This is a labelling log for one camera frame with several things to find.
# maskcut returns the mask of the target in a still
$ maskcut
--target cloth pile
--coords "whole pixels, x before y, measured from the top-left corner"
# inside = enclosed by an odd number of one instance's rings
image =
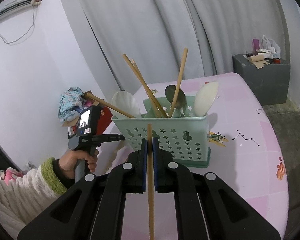
[[[4,180],[4,182],[9,185],[9,181],[15,181],[16,178],[22,178],[23,174],[21,171],[16,171],[13,168],[7,168],[6,171],[0,171],[0,180]]]
[[[79,87],[70,87],[60,95],[58,118],[60,122],[71,122],[92,102],[82,98],[83,92]]]

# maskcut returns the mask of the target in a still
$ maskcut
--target white rice paddle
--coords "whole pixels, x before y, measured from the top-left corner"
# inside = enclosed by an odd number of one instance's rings
[[[207,114],[218,94],[219,83],[209,82],[203,85],[194,99],[194,113],[196,117],[203,117]]]

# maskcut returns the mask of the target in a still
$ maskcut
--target hand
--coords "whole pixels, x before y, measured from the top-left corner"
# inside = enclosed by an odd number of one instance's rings
[[[88,168],[91,172],[96,171],[96,162],[98,160],[97,155],[99,151],[94,152],[94,156],[91,156],[85,151],[67,151],[59,160],[59,167],[62,173],[68,179],[74,179],[74,166],[77,163],[77,160],[87,160]]]

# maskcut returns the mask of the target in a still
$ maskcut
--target power cord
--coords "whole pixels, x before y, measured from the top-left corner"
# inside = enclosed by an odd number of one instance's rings
[[[23,38],[24,36],[26,36],[28,33],[29,33],[29,31],[31,30],[31,28],[34,26],[34,6],[33,6],[33,16],[32,16],[32,25],[30,26],[30,28],[28,29],[28,31],[25,33],[25,34],[23,34],[20,38],[18,38],[18,39],[16,39],[15,41],[10,41],[10,42],[8,42],[1,34],[0,34],[0,38],[3,40],[3,42],[5,43],[5,44],[12,44],[12,43],[15,43],[15,42],[17,42],[17,41],[19,41],[21,38]]]

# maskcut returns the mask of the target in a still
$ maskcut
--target plastic utensil holder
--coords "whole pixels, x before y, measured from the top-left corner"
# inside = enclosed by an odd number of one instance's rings
[[[206,168],[210,161],[208,147],[209,125],[207,115],[194,117],[194,96],[187,96],[185,117],[155,118],[150,100],[143,100],[147,113],[143,118],[118,119],[112,117],[115,125],[129,141],[132,148],[139,150],[143,138],[147,138],[147,124],[152,124],[152,137],[158,137],[160,149],[172,153],[174,161],[189,167]],[[171,104],[165,98],[157,98],[166,113]]]

